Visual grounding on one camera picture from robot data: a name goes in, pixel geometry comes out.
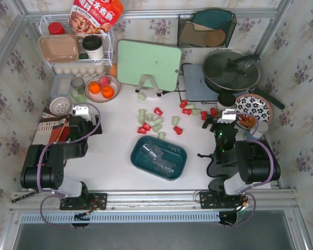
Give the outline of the teal storage basket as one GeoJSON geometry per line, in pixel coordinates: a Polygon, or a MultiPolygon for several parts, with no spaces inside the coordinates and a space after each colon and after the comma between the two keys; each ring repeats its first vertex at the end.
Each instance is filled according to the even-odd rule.
{"type": "Polygon", "coordinates": [[[180,146],[151,136],[143,136],[134,146],[130,161],[140,170],[173,181],[181,176],[187,153],[180,146]]]}

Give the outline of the clear glass cup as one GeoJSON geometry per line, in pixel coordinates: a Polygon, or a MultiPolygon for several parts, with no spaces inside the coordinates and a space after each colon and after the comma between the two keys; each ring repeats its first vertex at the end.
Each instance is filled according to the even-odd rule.
{"type": "Polygon", "coordinates": [[[139,152],[152,163],[162,158],[164,155],[163,151],[152,140],[145,142],[139,152]]]}
{"type": "Polygon", "coordinates": [[[175,167],[176,165],[174,163],[163,158],[154,162],[155,172],[165,178],[170,178],[173,175],[175,167]]]}

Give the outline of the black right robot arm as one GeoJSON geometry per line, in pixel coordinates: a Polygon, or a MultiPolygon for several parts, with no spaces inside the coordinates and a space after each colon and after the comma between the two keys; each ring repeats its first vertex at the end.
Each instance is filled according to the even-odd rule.
{"type": "Polygon", "coordinates": [[[208,190],[199,195],[202,208],[237,209],[247,202],[245,192],[280,178],[278,161],[265,140],[236,140],[235,122],[220,122],[208,115],[202,127],[214,135],[215,150],[207,175],[208,190]]]}

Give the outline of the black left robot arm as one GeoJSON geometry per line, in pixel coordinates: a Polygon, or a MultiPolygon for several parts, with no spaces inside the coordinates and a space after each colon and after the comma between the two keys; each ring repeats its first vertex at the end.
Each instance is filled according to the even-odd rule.
{"type": "Polygon", "coordinates": [[[51,191],[64,197],[68,207],[85,208],[91,202],[87,185],[64,175],[64,165],[69,159],[82,158],[88,151],[88,137],[102,134],[101,120],[95,115],[96,124],[81,116],[68,118],[68,135],[63,142],[50,146],[30,145],[25,157],[20,184],[24,189],[51,191]]]}

